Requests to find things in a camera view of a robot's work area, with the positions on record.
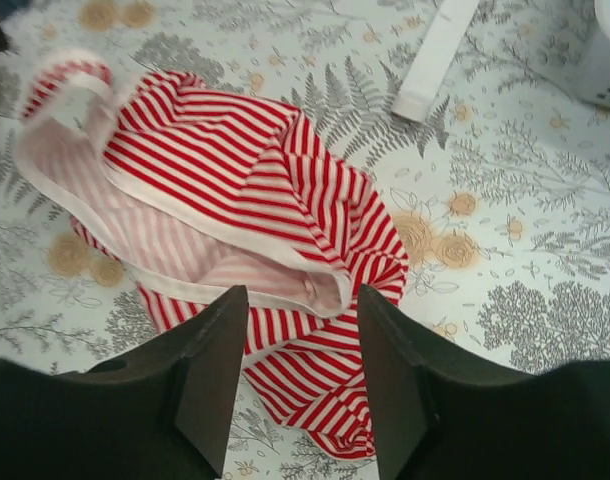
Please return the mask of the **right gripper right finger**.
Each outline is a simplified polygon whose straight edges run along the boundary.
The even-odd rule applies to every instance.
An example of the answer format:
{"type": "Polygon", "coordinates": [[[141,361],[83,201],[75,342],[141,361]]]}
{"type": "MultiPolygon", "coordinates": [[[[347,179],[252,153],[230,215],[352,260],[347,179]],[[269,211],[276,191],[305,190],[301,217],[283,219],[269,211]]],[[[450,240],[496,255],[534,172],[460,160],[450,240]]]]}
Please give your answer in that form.
{"type": "Polygon", "coordinates": [[[357,321],[381,478],[610,479],[610,360],[523,373],[368,285],[357,321]]]}

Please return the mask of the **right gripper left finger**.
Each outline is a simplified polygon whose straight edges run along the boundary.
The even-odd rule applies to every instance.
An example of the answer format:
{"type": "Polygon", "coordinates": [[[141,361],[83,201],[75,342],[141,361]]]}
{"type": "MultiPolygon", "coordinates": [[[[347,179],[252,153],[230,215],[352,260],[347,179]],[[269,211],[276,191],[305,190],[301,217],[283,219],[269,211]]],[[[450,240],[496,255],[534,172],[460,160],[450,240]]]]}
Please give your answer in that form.
{"type": "Polygon", "coordinates": [[[221,477],[247,322],[235,286],[86,372],[0,358],[0,479],[221,477]]]}

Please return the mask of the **red white striped tank top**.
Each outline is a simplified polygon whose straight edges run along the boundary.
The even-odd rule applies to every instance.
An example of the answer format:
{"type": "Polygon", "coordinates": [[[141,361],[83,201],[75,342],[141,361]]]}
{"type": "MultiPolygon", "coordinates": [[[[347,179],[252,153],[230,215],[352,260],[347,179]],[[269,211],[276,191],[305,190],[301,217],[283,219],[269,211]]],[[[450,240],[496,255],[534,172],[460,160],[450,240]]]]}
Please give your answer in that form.
{"type": "Polygon", "coordinates": [[[117,91],[62,52],[25,89],[14,161],[131,274],[159,332],[248,291],[242,372],[271,418],[341,460],[375,453],[357,306],[403,295],[405,247],[362,171],[299,108],[154,71],[117,91]]]}

